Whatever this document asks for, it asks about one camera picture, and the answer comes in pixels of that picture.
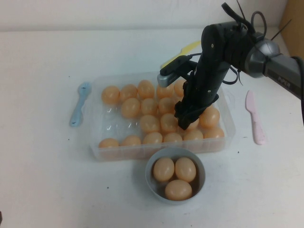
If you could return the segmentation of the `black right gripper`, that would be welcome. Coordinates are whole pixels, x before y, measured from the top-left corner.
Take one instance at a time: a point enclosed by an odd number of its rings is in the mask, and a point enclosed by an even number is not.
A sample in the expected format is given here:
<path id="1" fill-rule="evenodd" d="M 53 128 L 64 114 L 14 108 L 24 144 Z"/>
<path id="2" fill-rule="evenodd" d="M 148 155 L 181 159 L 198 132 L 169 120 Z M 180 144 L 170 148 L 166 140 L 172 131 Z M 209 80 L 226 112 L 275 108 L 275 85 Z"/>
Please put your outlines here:
<path id="1" fill-rule="evenodd" d="M 178 126 L 186 130 L 219 98 L 218 90 L 230 64 L 225 61 L 225 35 L 232 28 L 231 23 L 206 26 L 201 36 L 202 53 L 193 78 L 188 81 L 184 101 L 175 105 L 174 116 Z"/>

